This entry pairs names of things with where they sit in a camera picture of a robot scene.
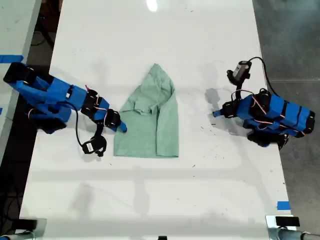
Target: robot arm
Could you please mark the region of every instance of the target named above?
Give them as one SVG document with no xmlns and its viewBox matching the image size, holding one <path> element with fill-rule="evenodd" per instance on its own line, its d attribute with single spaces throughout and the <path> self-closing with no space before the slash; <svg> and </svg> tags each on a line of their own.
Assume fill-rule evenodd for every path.
<svg viewBox="0 0 320 240">
<path fill-rule="evenodd" d="M 266 80 L 274 94 L 264 88 L 258 94 L 242 89 L 245 79 L 250 78 L 249 71 L 253 59 L 262 61 Z M 244 120 L 243 127 L 253 130 L 247 136 L 250 141 L 262 147 L 277 143 L 281 149 L 287 143 L 289 135 L 301 138 L 313 131 L 315 113 L 303 106 L 288 102 L 275 93 L 270 85 L 262 58 L 253 57 L 248 61 L 240 61 L 235 71 L 227 71 L 227 77 L 233 85 L 236 85 L 235 99 L 233 99 L 233 93 L 231 101 L 224 103 L 222 109 L 214 111 L 213 116 L 239 117 Z M 251 94 L 242 99 L 241 91 Z"/>
<path fill-rule="evenodd" d="M 17 90 L 30 105 L 28 118 L 39 129 L 52 134 L 66 127 L 71 109 L 76 112 L 76 137 L 85 154 L 103 156 L 107 141 L 102 136 L 104 126 L 116 132 L 127 131 L 117 111 L 92 89 L 70 85 L 54 76 L 37 72 L 21 62 L 12 62 L 3 80 Z M 78 111 L 88 116 L 96 125 L 94 136 L 81 143 L 78 136 Z"/>
</svg>

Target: concrete floor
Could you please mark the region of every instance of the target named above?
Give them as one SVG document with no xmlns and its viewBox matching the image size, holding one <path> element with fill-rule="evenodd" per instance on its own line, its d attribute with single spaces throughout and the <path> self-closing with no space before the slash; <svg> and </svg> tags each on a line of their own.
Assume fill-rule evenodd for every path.
<svg viewBox="0 0 320 240">
<path fill-rule="evenodd" d="M 320 0 L 253 0 L 262 57 L 277 93 L 320 114 Z M 39 34 L 34 41 L 41 41 Z M 50 65 L 44 42 L 32 46 L 28 64 Z M 292 213 L 301 230 L 320 234 L 320 129 L 291 138 L 280 151 Z"/>
</svg>

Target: blue tape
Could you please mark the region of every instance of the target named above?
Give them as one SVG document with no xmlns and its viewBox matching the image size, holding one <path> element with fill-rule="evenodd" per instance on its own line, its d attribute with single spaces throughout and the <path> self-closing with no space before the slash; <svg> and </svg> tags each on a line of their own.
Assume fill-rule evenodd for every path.
<svg viewBox="0 0 320 240">
<path fill-rule="evenodd" d="M 24 59 L 22 55 L 0 55 L 0 64 L 11 64 L 21 62 Z"/>
<path fill-rule="evenodd" d="M 288 201 L 278 201 L 278 204 L 276 206 L 277 210 L 290 210 L 290 202 Z"/>
</svg>

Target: white table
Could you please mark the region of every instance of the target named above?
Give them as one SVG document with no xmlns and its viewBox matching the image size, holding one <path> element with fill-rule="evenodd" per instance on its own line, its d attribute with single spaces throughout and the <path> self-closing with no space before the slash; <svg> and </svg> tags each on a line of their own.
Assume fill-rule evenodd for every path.
<svg viewBox="0 0 320 240">
<path fill-rule="evenodd" d="M 0 1 L 0 55 L 27 56 L 41 0 Z M 9 64 L 0 64 L 0 164 L 6 149 L 18 93 L 3 81 Z"/>
<path fill-rule="evenodd" d="M 50 73 L 117 110 L 160 64 L 176 87 L 180 156 L 114 157 L 108 130 L 104 157 L 83 155 L 73 114 L 37 134 L 20 217 L 47 219 L 46 240 L 268 239 L 265 215 L 290 214 L 276 209 L 288 200 L 278 148 L 211 116 L 235 90 L 226 71 L 259 55 L 251 0 L 65 0 Z M 243 88 L 265 86 L 255 62 Z M 82 115 L 80 140 L 94 131 Z"/>
</svg>

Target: black cable on floor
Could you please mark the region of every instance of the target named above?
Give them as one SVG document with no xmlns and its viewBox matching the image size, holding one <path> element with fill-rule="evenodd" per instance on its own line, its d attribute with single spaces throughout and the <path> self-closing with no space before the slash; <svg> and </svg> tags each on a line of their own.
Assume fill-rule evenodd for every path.
<svg viewBox="0 0 320 240">
<path fill-rule="evenodd" d="M 250 59 L 248 60 L 248 62 L 251 62 L 251 61 L 254 60 L 254 59 L 259 59 L 259 60 L 262 62 L 263 72 L 264 72 L 264 75 L 265 75 L 265 79 L 266 79 L 266 81 L 267 81 L 270 89 L 272 90 L 272 92 L 279 97 L 279 95 L 276 93 L 276 91 L 274 90 L 274 88 L 272 87 L 272 85 L 271 85 L 271 83 L 270 83 L 270 81 L 269 81 L 269 77 L 268 77 L 268 74 L 267 74 L 267 68 L 266 68 L 266 63 L 265 63 L 265 61 L 264 61 L 261 57 L 255 56 L 255 57 L 250 58 Z"/>
</svg>

